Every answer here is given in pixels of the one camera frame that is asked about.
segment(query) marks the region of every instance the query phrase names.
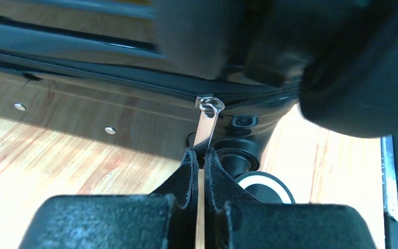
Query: rivet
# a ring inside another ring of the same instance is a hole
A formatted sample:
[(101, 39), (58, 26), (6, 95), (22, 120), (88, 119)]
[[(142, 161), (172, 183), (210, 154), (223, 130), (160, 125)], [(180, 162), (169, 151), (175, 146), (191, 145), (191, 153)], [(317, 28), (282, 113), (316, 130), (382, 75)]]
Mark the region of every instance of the rivet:
[(15, 103), (15, 108), (21, 111), (26, 111), (26, 107), (23, 106), (21, 103)]
[(106, 131), (107, 134), (110, 135), (115, 135), (117, 133), (117, 131), (114, 128), (109, 126), (105, 127), (104, 130)]

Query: metal stud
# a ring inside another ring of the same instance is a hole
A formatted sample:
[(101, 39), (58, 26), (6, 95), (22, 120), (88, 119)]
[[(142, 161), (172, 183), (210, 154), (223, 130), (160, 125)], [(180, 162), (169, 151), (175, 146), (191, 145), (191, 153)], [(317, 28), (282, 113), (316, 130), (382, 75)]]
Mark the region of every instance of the metal stud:
[(15, 103), (15, 108), (21, 111), (26, 111), (26, 107), (23, 106), (21, 103)]
[(104, 130), (106, 131), (107, 134), (110, 135), (115, 135), (117, 133), (117, 131), (113, 128), (113, 127), (105, 127)]

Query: metal zipper pull tab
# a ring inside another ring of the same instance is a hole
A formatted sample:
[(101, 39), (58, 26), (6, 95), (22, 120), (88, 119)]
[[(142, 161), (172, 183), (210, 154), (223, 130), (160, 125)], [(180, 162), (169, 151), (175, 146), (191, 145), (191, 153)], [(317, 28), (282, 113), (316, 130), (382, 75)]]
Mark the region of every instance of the metal zipper pull tab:
[(225, 105), (212, 94), (207, 94), (196, 98), (196, 108), (201, 110), (201, 116), (197, 125), (193, 149), (197, 154), (204, 155), (210, 146), (219, 113), (225, 109)]

